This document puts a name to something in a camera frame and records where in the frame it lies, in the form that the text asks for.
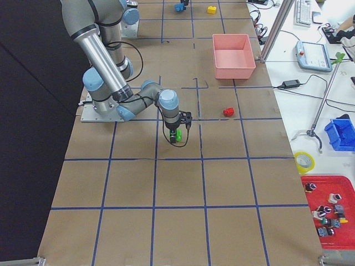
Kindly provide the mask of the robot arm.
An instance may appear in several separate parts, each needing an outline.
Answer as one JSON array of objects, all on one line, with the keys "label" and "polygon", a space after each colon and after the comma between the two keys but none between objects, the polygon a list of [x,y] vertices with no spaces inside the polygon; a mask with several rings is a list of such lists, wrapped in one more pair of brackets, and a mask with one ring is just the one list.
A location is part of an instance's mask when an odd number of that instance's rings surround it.
[{"label": "robot arm", "polygon": [[99,25],[101,40],[118,67],[123,78],[128,80],[133,75],[133,66],[122,49],[122,38],[136,38],[139,25],[139,10],[137,1],[124,1],[127,7],[119,22],[114,25]]},{"label": "robot arm", "polygon": [[191,126],[192,114],[179,109],[177,93],[163,89],[157,82],[145,81],[138,93],[128,82],[133,66],[122,50],[120,27],[134,25],[140,14],[135,1],[62,1],[62,17],[71,39],[80,45],[91,63],[83,83],[98,115],[115,114],[129,121],[150,105],[155,105],[163,120],[168,143],[176,146],[178,128]]}]

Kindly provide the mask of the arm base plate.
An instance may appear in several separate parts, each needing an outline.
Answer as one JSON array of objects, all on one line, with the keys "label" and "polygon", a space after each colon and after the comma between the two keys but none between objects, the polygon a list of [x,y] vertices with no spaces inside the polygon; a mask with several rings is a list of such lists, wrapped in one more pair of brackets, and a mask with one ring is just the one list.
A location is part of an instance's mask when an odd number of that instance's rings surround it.
[{"label": "arm base plate", "polygon": [[124,21],[121,21],[119,25],[120,35],[123,39],[136,39],[138,37],[139,22],[128,25]]},{"label": "arm base plate", "polygon": [[130,99],[133,93],[129,91],[123,93],[104,93],[97,94],[88,91],[87,99],[82,101],[83,112],[82,122],[125,122],[135,117],[131,111],[121,105]]}]

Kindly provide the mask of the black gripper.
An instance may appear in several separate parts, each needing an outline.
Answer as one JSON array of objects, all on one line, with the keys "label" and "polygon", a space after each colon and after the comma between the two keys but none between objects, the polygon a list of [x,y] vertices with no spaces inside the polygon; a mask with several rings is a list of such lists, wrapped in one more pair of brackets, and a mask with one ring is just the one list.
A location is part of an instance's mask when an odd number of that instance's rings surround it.
[{"label": "black gripper", "polygon": [[[180,119],[180,124],[184,124],[186,129],[191,128],[192,124],[192,113],[189,111],[179,111],[179,119]],[[169,139],[170,143],[176,143],[176,130],[175,129],[170,129],[169,130]]]}]

